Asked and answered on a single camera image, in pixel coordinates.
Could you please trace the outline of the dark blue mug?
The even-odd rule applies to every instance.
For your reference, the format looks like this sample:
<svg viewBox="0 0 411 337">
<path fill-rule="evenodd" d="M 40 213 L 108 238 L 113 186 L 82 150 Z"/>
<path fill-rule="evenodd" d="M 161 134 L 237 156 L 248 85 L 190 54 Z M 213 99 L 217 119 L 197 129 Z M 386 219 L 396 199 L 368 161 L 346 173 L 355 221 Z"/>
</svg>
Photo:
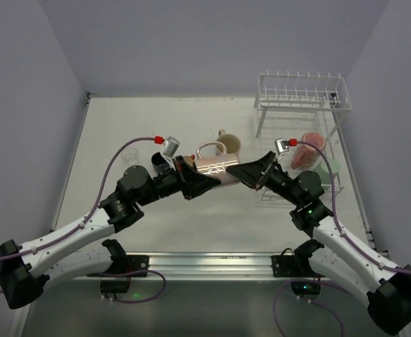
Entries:
<svg viewBox="0 0 411 337">
<path fill-rule="evenodd" d="M 154 172 L 158 176 L 164 174 L 172 168 L 167 159 L 160 152 L 152 155 L 151 164 Z"/>
</svg>

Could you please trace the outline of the orange mug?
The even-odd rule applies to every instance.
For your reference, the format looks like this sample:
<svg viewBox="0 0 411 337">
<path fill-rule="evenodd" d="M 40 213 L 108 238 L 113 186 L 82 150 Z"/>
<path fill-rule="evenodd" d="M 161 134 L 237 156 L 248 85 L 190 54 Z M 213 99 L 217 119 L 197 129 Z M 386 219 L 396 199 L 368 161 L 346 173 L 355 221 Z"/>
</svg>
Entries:
<svg viewBox="0 0 411 337">
<path fill-rule="evenodd" d="M 191 168 L 193 169 L 196 168 L 195 163 L 194 163 L 194 160 L 195 160 L 194 154 L 183 156 L 183 159 L 184 159 L 184 162 L 188 164 Z"/>
</svg>

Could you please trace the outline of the light pink ribbed mug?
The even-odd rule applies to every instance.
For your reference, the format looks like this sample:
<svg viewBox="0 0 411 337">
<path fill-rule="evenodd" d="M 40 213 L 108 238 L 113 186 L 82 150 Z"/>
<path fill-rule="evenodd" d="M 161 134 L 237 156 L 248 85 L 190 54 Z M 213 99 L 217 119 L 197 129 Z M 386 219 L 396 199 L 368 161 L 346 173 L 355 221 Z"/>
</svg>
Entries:
<svg viewBox="0 0 411 337">
<path fill-rule="evenodd" d="M 221 147 L 223 152 L 215 155 L 214 157 L 206 157 L 202 155 L 202 150 L 205 147 L 210 146 Z M 240 180 L 227 172 L 230 166 L 240 164 L 240 160 L 237 154 L 228 153 L 226 145 L 224 143 L 213 141 L 207 142 L 198 146 L 196 150 L 196 158 L 194 160 L 196 170 L 205 176 L 211 178 L 217 178 L 220 180 L 221 185 L 234 185 L 239 183 Z"/>
</svg>

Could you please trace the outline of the cream mug with teal base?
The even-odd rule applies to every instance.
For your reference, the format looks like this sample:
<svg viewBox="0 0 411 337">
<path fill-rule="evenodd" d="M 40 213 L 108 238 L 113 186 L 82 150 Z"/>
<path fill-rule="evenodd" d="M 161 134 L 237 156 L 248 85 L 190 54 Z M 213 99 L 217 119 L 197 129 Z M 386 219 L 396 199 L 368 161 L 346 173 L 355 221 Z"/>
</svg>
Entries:
<svg viewBox="0 0 411 337">
<path fill-rule="evenodd" d="M 218 131 L 217 142 L 221 145 L 217 145 L 217 153 L 223 153 L 224 147 L 228 154 L 239 154 L 241 151 L 241 140 L 239 137 L 232 133 L 227 133 L 224 129 Z"/>
</svg>

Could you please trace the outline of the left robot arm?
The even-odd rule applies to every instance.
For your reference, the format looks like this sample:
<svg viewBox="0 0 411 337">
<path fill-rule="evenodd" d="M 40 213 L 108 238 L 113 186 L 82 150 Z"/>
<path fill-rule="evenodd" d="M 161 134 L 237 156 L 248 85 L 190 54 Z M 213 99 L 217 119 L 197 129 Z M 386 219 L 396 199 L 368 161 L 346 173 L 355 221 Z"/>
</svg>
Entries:
<svg viewBox="0 0 411 337">
<path fill-rule="evenodd" d="M 219 178 L 199 173 L 182 157 L 157 177 L 143 166 L 128 168 L 115 191 L 80 219 L 33 241 L 8 240 L 0 246 L 0 287 L 8 307 L 30 304 L 49 284 L 133 271 L 126 252 L 111 236 L 143 218 L 141 206 L 178 192 L 191 200 L 220 184 Z"/>
</svg>

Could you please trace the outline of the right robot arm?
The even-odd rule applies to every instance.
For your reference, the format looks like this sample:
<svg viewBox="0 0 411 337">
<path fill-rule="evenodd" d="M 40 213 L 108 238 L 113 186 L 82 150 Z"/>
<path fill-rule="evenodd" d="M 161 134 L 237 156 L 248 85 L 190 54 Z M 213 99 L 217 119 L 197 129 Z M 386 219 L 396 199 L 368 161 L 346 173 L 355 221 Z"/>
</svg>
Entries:
<svg viewBox="0 0 411 337">
<path fill-rule="evenodd" d="M 338 220 L 336 208 L 321 201 L 317 173 L 291 178 L 273 152 L 226 171 L 251 189 L 265 187 L 295 205 L 292 222 L 318 247 L 308 257 L 310 268 L 362 302 L 383 332 L 396 335 L 411 322 L 411 265 L 396 264 L 353 235 Z"/>
</svg>

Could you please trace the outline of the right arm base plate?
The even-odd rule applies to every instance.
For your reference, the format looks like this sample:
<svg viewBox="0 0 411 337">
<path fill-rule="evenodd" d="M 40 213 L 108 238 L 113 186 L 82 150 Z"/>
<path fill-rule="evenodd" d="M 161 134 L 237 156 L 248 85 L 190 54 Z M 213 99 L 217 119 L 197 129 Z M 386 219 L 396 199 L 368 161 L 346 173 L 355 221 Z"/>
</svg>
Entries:
<svg viewBox="0 0 411 337">
<path fill-rule="evenodd" d="M 309 261 L 296 255 L 271 256 L 271 269 L 273 277 L 276 278 L 311 278 L 316 276 Z"/>
</svg>

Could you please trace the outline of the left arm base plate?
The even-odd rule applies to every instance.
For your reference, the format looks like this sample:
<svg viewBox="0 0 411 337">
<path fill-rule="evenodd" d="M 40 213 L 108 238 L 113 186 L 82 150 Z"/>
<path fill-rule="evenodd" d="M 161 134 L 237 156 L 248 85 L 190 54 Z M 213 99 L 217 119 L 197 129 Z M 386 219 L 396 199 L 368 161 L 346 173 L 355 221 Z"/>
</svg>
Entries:
<svg viewBox="0 0 411 337">
<path fill-rule="evenodd" d="M 128 255 L 115 257 L 112 264 L 100 275 L 104 277 L 130 277 L 132 272 L 136 272 L 137 277 L 146 277 L 149 267 L 148 255 Z"/>
</svg>

